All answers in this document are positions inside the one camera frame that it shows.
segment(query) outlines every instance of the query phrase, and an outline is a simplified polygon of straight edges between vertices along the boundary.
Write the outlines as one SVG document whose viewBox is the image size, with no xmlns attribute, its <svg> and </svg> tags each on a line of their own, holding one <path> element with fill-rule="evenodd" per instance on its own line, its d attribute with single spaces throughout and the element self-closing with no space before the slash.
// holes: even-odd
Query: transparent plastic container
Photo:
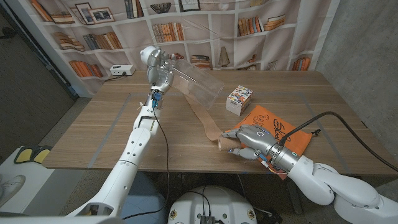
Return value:
<svg viewBox="0 0 398 224">
<path fill-rule="evenodd" d="M 222 81 L 183 59 L 176 61 L 173 75 L 171 85 L 206 109 L 211 108 L 224 88 Z"/>
</svg>

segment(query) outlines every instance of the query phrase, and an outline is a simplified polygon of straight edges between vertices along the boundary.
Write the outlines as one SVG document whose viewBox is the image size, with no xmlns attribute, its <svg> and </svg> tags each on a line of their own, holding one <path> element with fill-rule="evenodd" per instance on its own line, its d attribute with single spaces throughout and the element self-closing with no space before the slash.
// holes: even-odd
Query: table surface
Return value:
<svg viewBox="0 0 398 224">
<path fill-rule="evenodd" d="M 368 146 L 385 160 L 397 162 L 361 122 L 335 89 L 319 72 L 209 71 L 225 82 L 220 96 L 208 110 L 222 131 L 239 123 L 256 105 L 286 122 L 299 126 L 313 116 L 334 111 L 340 114 Z M 254 91 L 252 103 L 241 116 L 225 109 L 226 97 L 238 85 Z M 50 169 L 112 169 L 120 158 L 139 113 L 140 102 L 149 92 L 146 73 L 106 82 L 88 103 L 43 165 Z M 163 101 L 160 123 L 170 146 L 169 169 L 173 172 L 267 172 L 258 161 L 220 152 L 207 139 L 203 125 L 184 96 L 172 88 Z M 314 162 L 334 167 L 342 174 L 396 175 L 373 157 L 334 116 L 320 118 L 303 130 L 322 129 L 312 137 L 304 155 Z M 166 144 L 158 130 L 150 140 L 140 170 L 166 171 Z"/>
</svg>

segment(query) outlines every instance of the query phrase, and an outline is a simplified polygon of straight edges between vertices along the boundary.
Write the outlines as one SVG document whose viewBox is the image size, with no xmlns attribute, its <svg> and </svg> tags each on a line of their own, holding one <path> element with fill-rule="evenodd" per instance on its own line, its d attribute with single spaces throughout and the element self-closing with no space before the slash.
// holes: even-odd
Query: bookshelf wallpaper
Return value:
<svg viewBox="0 0 398 224">
<path fill-rule="evenodd" d="M 95 94 L 149 45 L 204 70 L 314 70 L 340 0 L 19 0 Z"/>
</svg>

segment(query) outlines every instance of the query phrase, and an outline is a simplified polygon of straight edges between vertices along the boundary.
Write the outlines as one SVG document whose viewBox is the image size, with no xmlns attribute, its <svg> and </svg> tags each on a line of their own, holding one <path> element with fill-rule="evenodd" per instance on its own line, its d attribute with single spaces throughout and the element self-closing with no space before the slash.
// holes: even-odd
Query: orange cloth bag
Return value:
<svg viewBox="0 0 398 224">
<path fill-rule="evenodd" d="M 282 139 L 287 133 L 291 130 L 295 129 L 294 126 L 284 121 L 280 117 L 271 113 L 269 110 L 263 108 L 262 106 L 257 105 L 239 124 L 237 124 L 234 128 L 239 128 L 242 124 L 258 124 L 268 130 L 276 140 Z M 289 138 L 287 138 L 285 146 L 291 151 L 297 153 L 298 155 L 302 155 L 305 148 L 308 146 L 311 140 L 312 134 L 307 134 L 303 131 L 297 131 L 292 134 Z M 275 169 L 269 162 L 267 162 L 269 167 L 276 173 L 279 174 L 279 177 L 284 180 L 287 175 L 282 174 L 284 171 Z"/>
</svg>

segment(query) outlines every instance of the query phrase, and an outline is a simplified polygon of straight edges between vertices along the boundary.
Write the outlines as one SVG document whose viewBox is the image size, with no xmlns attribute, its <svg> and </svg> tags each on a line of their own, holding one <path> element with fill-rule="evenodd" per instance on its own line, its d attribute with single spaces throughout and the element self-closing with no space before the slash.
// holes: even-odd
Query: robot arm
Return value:
<svg viewBox="0 0 398 224">
<path fill-rule="evenodd" d="M 328 165 L 314 164 L 311 159 L 278 146 L 263 127 L 242 125 L 223 133 L 223 137 L 238 138 L 248 146 L 229 150 L 229 153 L 245 159 L 260 157 L 264 160 L 271 156 L 271 164 L 288 172 L 287 176 L 308 199 L 319 205 L 334 201 L 337 213 L 351 223 L 395 223 L 398 218 L 398 203 L 379 195 L 365 181 L 340 175 Z"/>
<path fill-rule="evenodd" d="M 171 70 L 175 63 L 175 57 L 170 60 L 168 54 L 152 46 L 141 52 L 141 59 L 148 65 L 147 79 L 151 88 L 145 105 L 142 106 L 134 122 L 126 147 L 99 192 L 67 215 L 68 217 L 79 215 L 117 217 L 121 212 L 149 139 L 156 135 L 159 127 L 157 119 L 160 117 L 163 96 L 170 88 Z"/>
</svg>

